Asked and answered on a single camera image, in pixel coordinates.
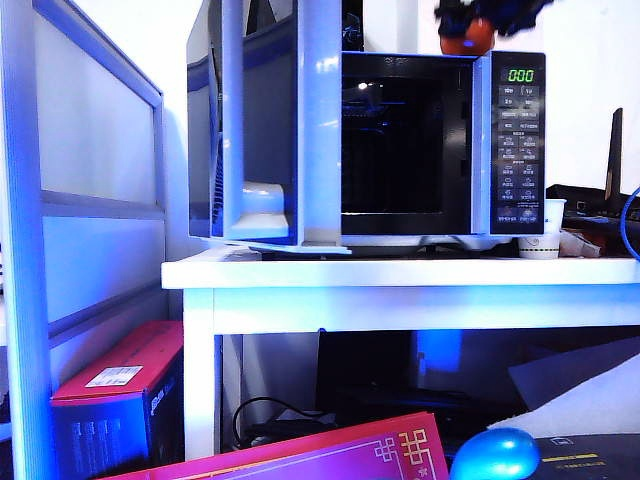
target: pink box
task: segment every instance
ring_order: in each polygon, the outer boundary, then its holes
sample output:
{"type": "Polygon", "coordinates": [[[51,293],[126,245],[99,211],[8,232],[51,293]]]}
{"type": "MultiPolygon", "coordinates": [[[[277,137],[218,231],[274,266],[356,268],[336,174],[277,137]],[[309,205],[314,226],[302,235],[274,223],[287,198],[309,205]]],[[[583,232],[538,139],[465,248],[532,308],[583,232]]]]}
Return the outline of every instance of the pink box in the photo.
{"type": "Polygon", "coordinates": [[[246,450],[129,473],[111,480],[448,480],[434,417],[421,412],[246,450]]]}
{"type": "Polygon", "coordinates": [[[182,322],[147,322],[55,392],[60,478],[184,460],[183,337],[182,322]]]}

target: blue egg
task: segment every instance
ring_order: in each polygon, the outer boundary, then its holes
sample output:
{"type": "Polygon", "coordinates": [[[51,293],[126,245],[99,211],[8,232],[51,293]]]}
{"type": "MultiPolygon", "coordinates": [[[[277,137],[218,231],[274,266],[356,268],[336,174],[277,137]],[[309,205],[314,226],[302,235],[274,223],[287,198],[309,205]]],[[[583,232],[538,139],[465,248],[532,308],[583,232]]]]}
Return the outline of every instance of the blue egg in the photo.
{"type": "Polygon", "coordinates": [[[456,454],[450,480],[520,480],[535,472],[540,452],[517,428],[494,428],[467,440],[456,454]]]}

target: microwave control panel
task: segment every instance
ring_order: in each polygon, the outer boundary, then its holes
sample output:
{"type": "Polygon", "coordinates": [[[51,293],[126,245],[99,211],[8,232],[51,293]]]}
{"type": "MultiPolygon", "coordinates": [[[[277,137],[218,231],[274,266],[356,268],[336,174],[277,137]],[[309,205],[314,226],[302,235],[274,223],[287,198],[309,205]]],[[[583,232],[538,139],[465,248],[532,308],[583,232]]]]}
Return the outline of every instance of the microwave control panel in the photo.
{"type": "Polygon", "coordinates": [[[542,233],[545,57],[492,57],[491,233],[542,233]]]}

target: green digital display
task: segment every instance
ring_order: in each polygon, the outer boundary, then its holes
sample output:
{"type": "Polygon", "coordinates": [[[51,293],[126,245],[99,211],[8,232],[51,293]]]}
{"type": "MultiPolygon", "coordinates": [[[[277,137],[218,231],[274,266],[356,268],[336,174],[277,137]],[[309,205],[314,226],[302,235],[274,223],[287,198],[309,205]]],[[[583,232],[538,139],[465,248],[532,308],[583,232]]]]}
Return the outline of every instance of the green digital display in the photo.
{"type": "Polygon", "coordinates": [[[532,83],[535,78],[535,70],[532,68],[505,68],[500,77],[503,82],[532,83]]]}

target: orange ball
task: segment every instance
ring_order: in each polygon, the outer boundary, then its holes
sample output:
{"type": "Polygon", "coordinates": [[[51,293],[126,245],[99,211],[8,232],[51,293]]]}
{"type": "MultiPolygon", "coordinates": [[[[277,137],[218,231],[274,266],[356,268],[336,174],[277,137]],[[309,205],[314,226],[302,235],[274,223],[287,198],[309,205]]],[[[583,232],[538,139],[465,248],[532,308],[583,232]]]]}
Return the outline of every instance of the orange ball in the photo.
{"type": "Polygon", "coordinates": [[[446,55],[484,55],[495,45],[495,28],[485,18],[474,18],[460,38],[440,38],[440,49],[446,55]]]}

